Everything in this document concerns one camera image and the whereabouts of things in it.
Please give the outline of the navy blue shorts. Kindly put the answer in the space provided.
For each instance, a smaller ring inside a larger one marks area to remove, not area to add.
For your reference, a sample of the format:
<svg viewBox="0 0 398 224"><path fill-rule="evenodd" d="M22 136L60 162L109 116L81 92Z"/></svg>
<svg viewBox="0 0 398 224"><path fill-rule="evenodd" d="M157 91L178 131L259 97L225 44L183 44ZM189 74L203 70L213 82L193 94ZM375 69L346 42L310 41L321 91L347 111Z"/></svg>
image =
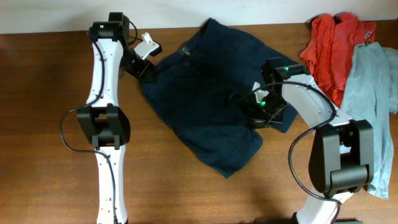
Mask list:
<svg viewBox="0 0 398 224"><path fill-rule="evenodd" d="M201 162L231 177L263 143L239 99L255 84L265 84L261 68L275 57L293 64L253 35L209 18L157 64L156 81L140 87L157 115Z"/></svg>

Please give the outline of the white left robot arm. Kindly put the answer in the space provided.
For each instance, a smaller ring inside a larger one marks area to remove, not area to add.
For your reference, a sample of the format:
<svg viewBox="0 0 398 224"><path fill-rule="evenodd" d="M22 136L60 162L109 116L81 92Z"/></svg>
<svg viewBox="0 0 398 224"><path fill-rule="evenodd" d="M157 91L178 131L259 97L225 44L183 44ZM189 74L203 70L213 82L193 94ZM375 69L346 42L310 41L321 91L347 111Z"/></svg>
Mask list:
<svg viewBox="0 0 398 224"><path fill-rule="evenodd" d="M124 71L142 82L154 82L155 65L148 56L162 51L161 45L144 33L131 48L131 21L121 12L109 14L106 22L94 22L89 29L93 43L93 78L86 105L77 111L77 120L96 157L99 174L97 223L128 222L124 203L123 160L131 127L119 106L119 73Z"/></svg>

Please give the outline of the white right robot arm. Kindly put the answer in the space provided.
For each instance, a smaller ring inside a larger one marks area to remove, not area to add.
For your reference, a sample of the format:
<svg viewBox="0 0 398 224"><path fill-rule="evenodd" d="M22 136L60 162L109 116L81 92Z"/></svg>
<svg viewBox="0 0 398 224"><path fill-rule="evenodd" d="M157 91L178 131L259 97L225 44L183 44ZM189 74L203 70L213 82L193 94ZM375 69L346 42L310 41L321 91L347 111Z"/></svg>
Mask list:
<svg viewBox="0 0 398 224"><path fill-rule="evenodd" d="M339 223L342 204L373 181L373 128L342 112L315 83L302 64L287 65L280 57L270 58L261 68L264 85L239 96L239 104L253 128L282 124L282 112L293 107L309 129L290 145L288 165L294 170L292 154L296 144L314 133L308 173L313 190L299 182L308 194L302 208L290 220L280 223Z"/></svg>

